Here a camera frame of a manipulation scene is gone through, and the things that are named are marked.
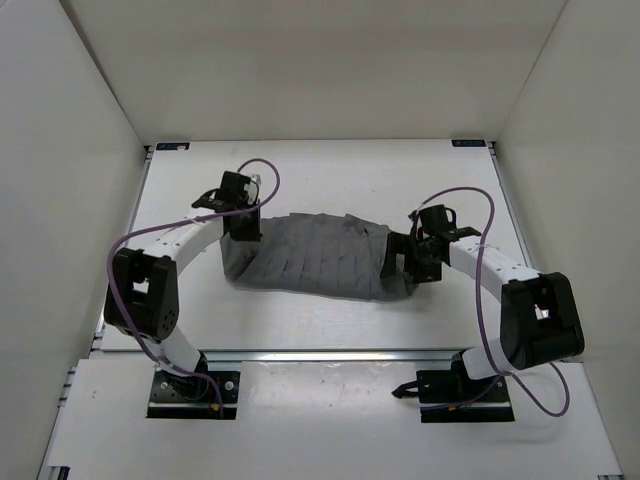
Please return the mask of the grey pleated skirt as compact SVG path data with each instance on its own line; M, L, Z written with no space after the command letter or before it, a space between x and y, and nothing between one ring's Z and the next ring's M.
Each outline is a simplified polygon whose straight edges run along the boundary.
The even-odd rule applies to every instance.
M347 214L292 213L260 220L261 239L220 241L226 279L238 288L397 302L417 285L403 261L381 276L392 230Z

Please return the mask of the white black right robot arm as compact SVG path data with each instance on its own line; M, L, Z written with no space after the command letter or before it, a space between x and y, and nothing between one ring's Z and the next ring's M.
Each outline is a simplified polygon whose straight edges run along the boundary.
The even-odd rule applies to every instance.
M564 274L510 259L484 244L480 231L457 226L455 211L444 205L424 208L411 219L409 233L387 236L382 278L401 262L411 284L433 283L448 266L473 280L477 299L489 292L500 304L498 337L483 335L481 346L453 357L446 373L453 396L471 400L487 380L583 353L579 313Z

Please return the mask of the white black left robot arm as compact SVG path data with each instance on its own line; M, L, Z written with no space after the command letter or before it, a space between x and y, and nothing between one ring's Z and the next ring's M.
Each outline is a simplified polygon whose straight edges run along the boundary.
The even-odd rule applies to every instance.
M134 338L163 381L189 401L211 394L219 404L222 397L205 354L177 326L179 276L226 235L260 238L260 187L257 174L226 171L220 185L196 199L182 219L129 235L154 233L151 243L137 249L117 244L108 257L105 322Z

